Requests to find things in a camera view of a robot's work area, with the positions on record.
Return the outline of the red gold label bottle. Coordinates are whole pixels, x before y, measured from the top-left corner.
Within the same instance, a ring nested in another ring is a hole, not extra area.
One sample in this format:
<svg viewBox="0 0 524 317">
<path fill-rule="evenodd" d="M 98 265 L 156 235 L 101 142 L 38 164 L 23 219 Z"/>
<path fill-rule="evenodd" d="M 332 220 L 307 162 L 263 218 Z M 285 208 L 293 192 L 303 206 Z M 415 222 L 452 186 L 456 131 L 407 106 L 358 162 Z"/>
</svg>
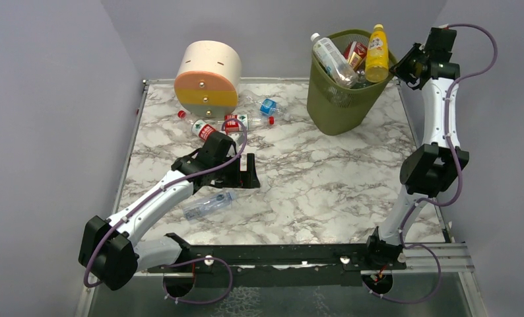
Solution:
<svg viewBox="0 0 524 317">
<path fill-rule="evenodd" d="M 352 41 L 345 48 L 343 55 L 347 63 L 356 71 L 367 55 L 367 46 L 358 41 Z"/>
</svg>

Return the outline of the yellow juice bottle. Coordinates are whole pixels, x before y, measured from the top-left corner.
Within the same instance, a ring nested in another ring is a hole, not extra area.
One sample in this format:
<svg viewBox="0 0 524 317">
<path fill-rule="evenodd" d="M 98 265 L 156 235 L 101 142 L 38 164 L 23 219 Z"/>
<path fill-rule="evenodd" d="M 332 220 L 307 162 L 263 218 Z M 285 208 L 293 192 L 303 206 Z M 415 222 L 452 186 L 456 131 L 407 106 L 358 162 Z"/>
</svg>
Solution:
<svg viewBox="0 0 524 317">
<path fill-rule="evenodd" d="M 374 26 L 368 42 L 365 76 L 371 83 L 379 83 L 389 76 L 389 48 L 382 24 Z"/>
</svg>

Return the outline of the green mesh waste bin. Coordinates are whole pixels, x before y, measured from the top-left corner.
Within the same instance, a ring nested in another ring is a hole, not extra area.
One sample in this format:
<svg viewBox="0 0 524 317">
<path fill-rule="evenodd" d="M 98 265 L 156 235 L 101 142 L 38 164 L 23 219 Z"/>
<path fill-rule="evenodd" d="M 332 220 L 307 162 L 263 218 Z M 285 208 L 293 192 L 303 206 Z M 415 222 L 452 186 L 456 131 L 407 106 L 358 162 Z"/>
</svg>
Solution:
<svg viewBox="0 0 524 317">
<path fill-rule="evenodd" d="M 361 42 L 368 48 L 371 34 L 364 30 L 353 29 L 325 37 L 330 38 L 343 54 L 352 41 Z M 395 56 L 389 49 L 389 67 L 396 62 Z M 385 90 L 387 83 L 393 78 L 389 73 L 386 80 L 371 83 L 366 80 L 365 65 L 366 58 L 355 71 L 357 80 L 354 86 L 341 87 L 317 60 L 312 52 L 311 43 L 311 69 L 306 108 L 314 124 L 324 134 L 339 135 L 359 126 Z"/>
</svg>

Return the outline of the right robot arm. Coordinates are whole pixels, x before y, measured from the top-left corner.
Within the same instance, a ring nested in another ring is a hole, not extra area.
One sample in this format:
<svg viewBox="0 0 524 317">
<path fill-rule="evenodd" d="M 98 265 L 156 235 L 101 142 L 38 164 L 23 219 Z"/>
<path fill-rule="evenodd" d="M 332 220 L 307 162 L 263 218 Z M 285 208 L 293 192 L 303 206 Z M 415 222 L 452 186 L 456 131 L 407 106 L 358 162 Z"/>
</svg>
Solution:
<svg viewBox="0 0 524 317">
<path fill-rule="evenodd" d="M 456 133 L 455 97 L 460 66 L 452 63 L 456 31 L 432 28 L 424 45 L 415 43 L 390 73 L 424 100 L 424 136 L 421 145 L 403 161 L 402 185 L 392 212 L 367 240 L 366 262 L 374 269 L 394 264 L 403 239 L 419 212 L 457 179 L 469 161 Z"/>
</svg>

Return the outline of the red label bottle red cap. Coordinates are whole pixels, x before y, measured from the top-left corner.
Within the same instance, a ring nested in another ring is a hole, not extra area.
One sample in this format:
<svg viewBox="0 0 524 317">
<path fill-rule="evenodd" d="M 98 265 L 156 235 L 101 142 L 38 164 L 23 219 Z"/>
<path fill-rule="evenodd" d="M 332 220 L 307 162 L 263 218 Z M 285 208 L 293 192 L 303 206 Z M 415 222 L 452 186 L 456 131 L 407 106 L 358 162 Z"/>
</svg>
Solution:
<svg viewBox="0 0 524 317">
<path fill-rule="evenodd" d="M 227 115 L 220 122 L 225 132 L 249 131 L 258 127 L 272 126 L 275 123 L 273 116 L 249 116 L 247 114 Z"/>
</svg>

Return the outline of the clear bottle blue label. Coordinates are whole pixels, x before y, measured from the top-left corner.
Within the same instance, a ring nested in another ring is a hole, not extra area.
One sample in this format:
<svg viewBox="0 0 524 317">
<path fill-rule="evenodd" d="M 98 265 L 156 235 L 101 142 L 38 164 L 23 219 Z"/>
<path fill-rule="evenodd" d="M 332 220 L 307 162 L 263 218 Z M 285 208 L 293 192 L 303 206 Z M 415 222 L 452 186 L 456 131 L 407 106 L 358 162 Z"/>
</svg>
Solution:
<svg viewBox="0 0 524 317">
<path fill-rule="evenodd" d="M 292 119 L 291 113 L 284 105 L 272 98 L 255 94 L 251 90 L 243 90 L 238 95 L 240 105 L 253 106 L 264 116 L 279 117 L 287 122 Z"/>
</svg>

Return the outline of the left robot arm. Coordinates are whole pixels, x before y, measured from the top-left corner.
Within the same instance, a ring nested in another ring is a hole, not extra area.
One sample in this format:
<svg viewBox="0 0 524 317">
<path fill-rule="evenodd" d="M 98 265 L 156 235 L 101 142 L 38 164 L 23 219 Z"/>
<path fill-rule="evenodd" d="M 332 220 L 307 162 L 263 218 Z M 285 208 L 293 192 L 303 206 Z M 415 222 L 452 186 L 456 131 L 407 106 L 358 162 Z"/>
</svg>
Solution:
<svg viewBox="0 0 524 317">
<path fill-rule="evenodd" d="M 126 285 L 136 272 L 174 264 L 183 248 L 172 238 L 142 242 L 145 233 L 167 212 L 202 187 L 254 189 L 260 187 L 255 155 L 221 132 L 208 136 L 203 146 L 177 158 L 153 188 L 129 207 L 103 219 L 91 218 L 84 227 L 78 261 L 84 266 L 88 288 L 104 284 L 112 291 Z"/>
</svg>

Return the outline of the round cream drawer cabinet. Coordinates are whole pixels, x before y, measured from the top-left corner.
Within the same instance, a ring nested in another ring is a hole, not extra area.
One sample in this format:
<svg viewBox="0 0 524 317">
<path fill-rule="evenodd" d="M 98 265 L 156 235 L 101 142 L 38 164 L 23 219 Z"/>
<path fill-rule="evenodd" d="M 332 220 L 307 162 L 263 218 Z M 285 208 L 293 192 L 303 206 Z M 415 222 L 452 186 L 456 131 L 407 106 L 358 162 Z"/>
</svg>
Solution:
<svg viewBox="0 0 524 317">
<path fill-rule="evenodd" d="M 201 118 L 223 118 L 238 105 L 241 59 L 231 46 L 212 40 L 190 44 L 174 90 L 179 103 Z"/>
</svg>

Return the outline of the white blue label tea bottle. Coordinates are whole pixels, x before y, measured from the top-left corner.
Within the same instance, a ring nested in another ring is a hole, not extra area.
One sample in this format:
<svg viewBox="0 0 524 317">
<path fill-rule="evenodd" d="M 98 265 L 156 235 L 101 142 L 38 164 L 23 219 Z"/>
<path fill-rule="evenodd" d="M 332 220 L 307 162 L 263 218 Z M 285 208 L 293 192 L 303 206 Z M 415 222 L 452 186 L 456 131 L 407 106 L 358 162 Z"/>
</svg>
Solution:
<svg viewBox="0 0 524 317">
<path fill-rule="evenodd" d="M 326 73 L 341 87 L 354 86 L 357 75 L 333 41 L 319 33 L 313 33 L 310 40 L 312 52 Z"/>
</svg>

